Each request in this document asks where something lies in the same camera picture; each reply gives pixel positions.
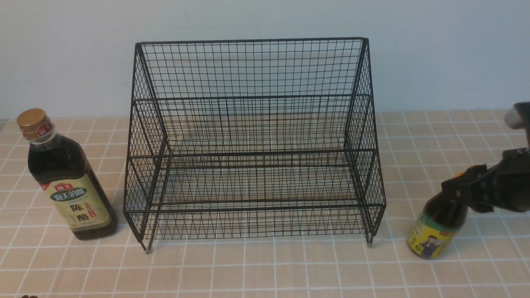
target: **small bottle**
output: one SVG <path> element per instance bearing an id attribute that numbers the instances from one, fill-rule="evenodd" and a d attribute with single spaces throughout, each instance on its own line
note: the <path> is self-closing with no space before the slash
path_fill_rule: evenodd
<path id="1" fill-rule="evenodd" d="M 435 259 L 462 228 L 467 206 L 438 193 L 427 201 L 409 233 L 407 244 L 417 256 Z"/>

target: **bottle neck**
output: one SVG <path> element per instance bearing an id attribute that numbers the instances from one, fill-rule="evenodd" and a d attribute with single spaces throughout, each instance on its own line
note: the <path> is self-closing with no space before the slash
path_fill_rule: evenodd
<path id="1" fill-rule="evenodd" d="M 59 146 L 63 136 L 55 130 L 50 131 L 42 138 L 28 140 L 30 142 L 30 150 L 33 151 L 48 151 Z"/>

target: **table surface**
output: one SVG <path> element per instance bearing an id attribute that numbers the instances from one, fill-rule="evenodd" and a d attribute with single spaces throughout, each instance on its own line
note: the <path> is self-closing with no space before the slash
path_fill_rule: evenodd
<path id="1" fill-rule="evenodd" d="M 528 214 L 470 212 L 435 261 L 405 245 L 443 180 L 527 147 L 505 112 L 377 114 L 388 207 L 371 248 L 360 235 L 163 240 L 150 255 L 121 216 L 128 118 L 54 119 L 83 145 L 120 214 L 115 235 L 85 242 L 29 174 L 16 123 L 0 121 L 0 297 L 528 297 Z"/>

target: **wire mesh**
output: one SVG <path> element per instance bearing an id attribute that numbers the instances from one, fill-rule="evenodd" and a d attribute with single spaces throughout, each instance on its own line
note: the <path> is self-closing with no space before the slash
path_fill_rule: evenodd
<path id="1" fill-rule="evenodd" d="M 124 213 L 155 239 L 365 233 L 386 206 L 368 40 L 136 44 Z"/>

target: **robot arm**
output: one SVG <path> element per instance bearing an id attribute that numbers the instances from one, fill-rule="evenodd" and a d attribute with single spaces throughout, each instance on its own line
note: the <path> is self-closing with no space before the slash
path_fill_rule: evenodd
<path id="1" fill-rule="evenodd" d="M 510 128 L 524 128 L 530 144 L 530 102 L 515 104 L 504 120 Z M 494 207 L 528 211 L 530 149 L 506 150 L 502 160 L 490 169 L 486 165 L 472 166 L 463 175 L 444 181 L 441 187 L 442 192 L 478 213 L 493 212 Z"/>

